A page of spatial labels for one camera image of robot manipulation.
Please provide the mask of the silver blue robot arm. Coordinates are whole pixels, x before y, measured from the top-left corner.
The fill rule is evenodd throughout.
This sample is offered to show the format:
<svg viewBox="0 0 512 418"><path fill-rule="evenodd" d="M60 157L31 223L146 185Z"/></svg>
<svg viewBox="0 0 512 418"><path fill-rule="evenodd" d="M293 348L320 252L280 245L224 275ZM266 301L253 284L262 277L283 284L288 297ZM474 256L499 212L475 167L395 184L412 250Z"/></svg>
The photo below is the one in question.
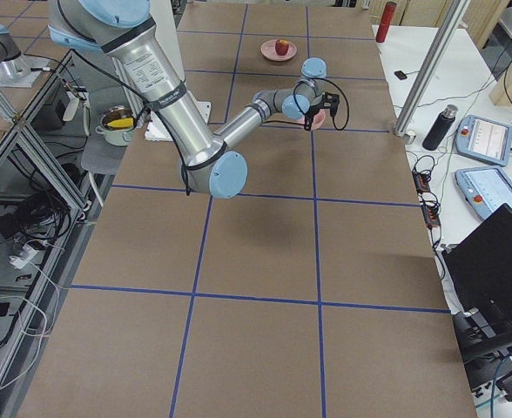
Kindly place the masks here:
<svg viewBox="0 0 512 418"><path fill-rule="evenodd" d="M235 118L211 131L156 38L150 2L51 1L49 12L53 42L73 50L102 51L123 65L134 84L132 92L170 133L187 192L219 199L237 195L248 169L233 148L273 114L303 119L304 129L310 130L319 110L337 111L339 96L325 90L327 65L311 57L294 87L258 92Z"/></svg>

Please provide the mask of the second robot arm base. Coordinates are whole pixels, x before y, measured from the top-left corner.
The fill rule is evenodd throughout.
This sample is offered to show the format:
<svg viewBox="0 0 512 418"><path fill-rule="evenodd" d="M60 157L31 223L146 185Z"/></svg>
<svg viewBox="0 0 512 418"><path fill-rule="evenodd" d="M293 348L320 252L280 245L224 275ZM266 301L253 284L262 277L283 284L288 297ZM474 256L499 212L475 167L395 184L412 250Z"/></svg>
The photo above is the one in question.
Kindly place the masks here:
<svg viewBox="0 0 512 418"><path fill-rule="evenodd" d="M38 74L8 29L0 24L0 87L31 88Z"/></svg>

